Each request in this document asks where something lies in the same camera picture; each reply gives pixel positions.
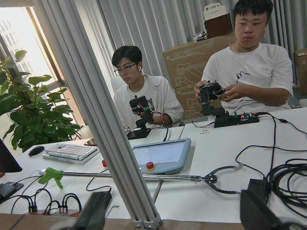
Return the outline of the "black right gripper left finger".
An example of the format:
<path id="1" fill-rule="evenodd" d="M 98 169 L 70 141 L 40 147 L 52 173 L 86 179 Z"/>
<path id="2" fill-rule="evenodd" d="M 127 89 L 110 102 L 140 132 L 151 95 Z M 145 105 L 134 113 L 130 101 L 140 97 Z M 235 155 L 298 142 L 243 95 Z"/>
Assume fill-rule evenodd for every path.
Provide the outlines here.
<path id="1" fill-rule="evenodd" d="M 56 223 L 52 230 L 103 230 L 107 206 L 112 198 L 109 191 L 94 192 L 76 220 Z"/>

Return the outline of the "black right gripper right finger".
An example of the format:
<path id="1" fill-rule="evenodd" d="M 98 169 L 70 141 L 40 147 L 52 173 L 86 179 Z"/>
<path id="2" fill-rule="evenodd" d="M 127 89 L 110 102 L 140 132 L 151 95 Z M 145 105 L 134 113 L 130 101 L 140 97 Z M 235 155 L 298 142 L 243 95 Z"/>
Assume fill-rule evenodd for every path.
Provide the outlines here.
<path id="1" fill-rule="evenodd" d="M 242 190 L 240 220 L 246 230 L 306 230 L 295 222 L 281 222 L 252 191 Z"/>

